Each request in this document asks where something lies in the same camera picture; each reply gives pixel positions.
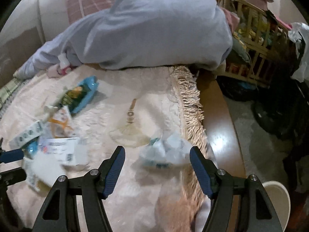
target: white sticker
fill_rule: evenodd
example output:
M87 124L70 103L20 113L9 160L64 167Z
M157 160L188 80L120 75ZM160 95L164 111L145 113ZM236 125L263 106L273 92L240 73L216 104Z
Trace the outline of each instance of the white sticker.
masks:
M51 138L47 140L47 151L66 166L77 165L75 159L75 147L79 143L79 138Z

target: wooden floor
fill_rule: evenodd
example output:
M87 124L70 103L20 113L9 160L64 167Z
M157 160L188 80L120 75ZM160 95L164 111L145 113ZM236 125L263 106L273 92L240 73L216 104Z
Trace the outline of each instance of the wooden floor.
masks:
M246 177L234 124L214 75L206 70L200 70L197 88L200 90L200 103L203 105L205 117L203 125L219 168L225 169L232 176ZM238 202L239 198L235 196L228 232L234 231Z

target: metal screw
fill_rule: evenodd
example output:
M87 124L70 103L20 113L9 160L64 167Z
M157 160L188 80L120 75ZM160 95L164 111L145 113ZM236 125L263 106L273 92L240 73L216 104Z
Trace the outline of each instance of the metal screw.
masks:
M224 169L218 169L217 173L220 175L225 175L226 171Z
M64 175L59 176L58 181L60 182L65 181L65 176Z
M92 169L92 170L90 171L90 174L91 174L91 175L97 175L97 174L98 174L98 169Z
M255 174L249 175L250 180L257 181L259 178Z

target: paper packaging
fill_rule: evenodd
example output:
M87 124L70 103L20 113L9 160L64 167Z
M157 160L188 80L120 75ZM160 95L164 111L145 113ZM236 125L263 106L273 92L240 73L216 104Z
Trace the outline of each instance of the paper packaging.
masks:
M46 152L51 153L65 166L87 165L85 140L74 138L52 138L47 140Z
M66 105L48 119L46 128L51 131L51 135L54 138L77 136L69 108Z
M42 131L42 123L40 121L35 122L9 142L10 148L12 150L21 148L29 141L40 136L42 134Z

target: gray carpet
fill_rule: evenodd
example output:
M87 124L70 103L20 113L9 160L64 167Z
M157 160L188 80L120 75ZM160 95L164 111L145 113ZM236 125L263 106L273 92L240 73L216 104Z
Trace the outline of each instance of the gray carpet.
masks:
M292 149L291 141L281 141L264 131L255 121L252 102L225 100L234 122L244 158L246 174L255 174L261 182L279 181L287 187L282 160Z

